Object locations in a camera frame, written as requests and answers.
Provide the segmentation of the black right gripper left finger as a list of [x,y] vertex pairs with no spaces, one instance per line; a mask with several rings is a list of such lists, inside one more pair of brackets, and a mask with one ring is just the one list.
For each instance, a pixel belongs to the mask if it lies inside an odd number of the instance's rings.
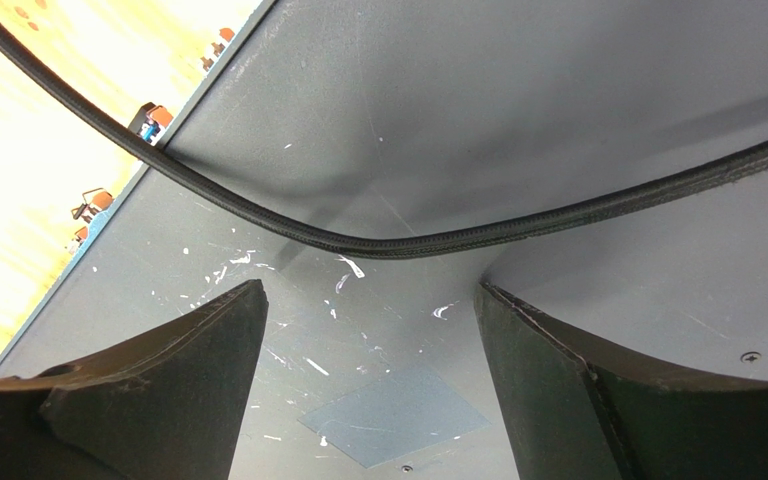
[[0,479],[225,479],[267,324],[249,280],[32,378],[0,379]]

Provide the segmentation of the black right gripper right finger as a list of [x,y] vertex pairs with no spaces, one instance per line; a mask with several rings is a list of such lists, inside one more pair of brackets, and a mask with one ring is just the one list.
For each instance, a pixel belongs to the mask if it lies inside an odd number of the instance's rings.
[[681,366],[482,283],[475,314],[522,479],[768,479],[768,381]]

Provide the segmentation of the dark grey network switch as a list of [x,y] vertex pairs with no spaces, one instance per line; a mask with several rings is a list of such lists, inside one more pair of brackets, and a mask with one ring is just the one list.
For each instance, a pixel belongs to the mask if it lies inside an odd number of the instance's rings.
[[[167,151],[359,237],[550,210],[768,140],[768,1],[275,1]],[[514,479],[473,298],[490,281],[627,348],[768,380],[768,171],[408,261],[311,249],[143,170],[0,358],[33,377],[248,279],[269,323],[234,479]]]

